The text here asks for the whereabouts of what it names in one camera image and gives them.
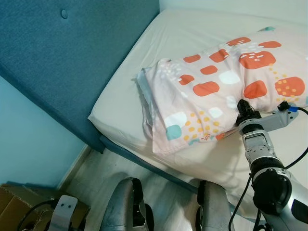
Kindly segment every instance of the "cardboard box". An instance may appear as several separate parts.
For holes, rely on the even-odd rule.
[[[0,186],[0,231],[16,231],[24,215],[33,206],[51,199],[59,199],[67,193],[51,190],[27,188],[25,186]],[[89,207],[78,202],[72,217],[72,227],[78,228],[86,217]],[[53,209],[49,205],[42,205],[35,209],[24,221],[21,230],[32,228],[33,231],[44,231],[50,222]]]

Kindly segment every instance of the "blue bed frame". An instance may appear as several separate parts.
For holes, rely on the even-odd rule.
[[[107,147],[192,192],[197,188],[115,145],[87,120],[159,0],[1,0],[0,76],[93,149]]]

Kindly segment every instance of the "baseboard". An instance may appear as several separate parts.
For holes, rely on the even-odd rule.
[[[85,146],[82,148],[81,152],[77,156],[76,160],[73,162],[70,169],[67,171],[66,175],[63,177],[61,182],[58,184],[57,186],[58,190],[61,190],[61,191],[66,190],[66,188],[73,180],[74,176],[76,175],[82,163],[85,161],[85,159],[90,154],[91,150],[92,149],[87,144],[85,144]]]

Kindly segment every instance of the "teal spot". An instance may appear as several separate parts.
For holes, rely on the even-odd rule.
[[[270,30],[274,30],[275,28],[273,26],[268,26],[262,30],[259,30],[259,31],[270,31]]]
[[[182,130],[179,125],[172,125],[167,128],[166,136],[169,141],[177,139],[181,137],[181,135],[182,135]]]
[[[188,143],[188,145],[191,146],[191,145],[193,145],[193,143],[199,142],[199,141],[200,141],[199,139],[191,140],[191,141]]]

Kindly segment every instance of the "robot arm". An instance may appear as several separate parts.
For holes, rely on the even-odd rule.
[[[295,104],[283,102],[278,111],[261,118],[248,102],[238,103],[236,121],[243,136],[245,156],[250,165],[254,204],[273,231],[308,229],[308,190],[284,167],[276,156],[268,131],[286,127],[297,116]]]

